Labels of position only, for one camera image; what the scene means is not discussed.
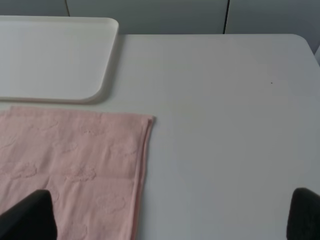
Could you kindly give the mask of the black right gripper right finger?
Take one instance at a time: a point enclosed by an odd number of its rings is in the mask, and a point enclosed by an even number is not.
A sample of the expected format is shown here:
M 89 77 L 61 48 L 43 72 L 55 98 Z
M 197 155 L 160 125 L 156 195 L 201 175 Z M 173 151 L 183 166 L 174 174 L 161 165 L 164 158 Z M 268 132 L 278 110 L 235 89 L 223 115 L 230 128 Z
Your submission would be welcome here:
M 286 227 L 288 240 L 320 238 L 320 196 L 307 188 L 294 190 Z

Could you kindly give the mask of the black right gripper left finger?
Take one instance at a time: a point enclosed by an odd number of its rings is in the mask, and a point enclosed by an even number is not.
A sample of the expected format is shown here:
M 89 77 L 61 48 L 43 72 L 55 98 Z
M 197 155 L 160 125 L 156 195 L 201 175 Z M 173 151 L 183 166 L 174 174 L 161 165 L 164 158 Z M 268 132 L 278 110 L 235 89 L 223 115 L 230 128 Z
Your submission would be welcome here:
M 0 215 L 2 240 L 56 240 L 58 229 L 48 190 L 36 190 Z

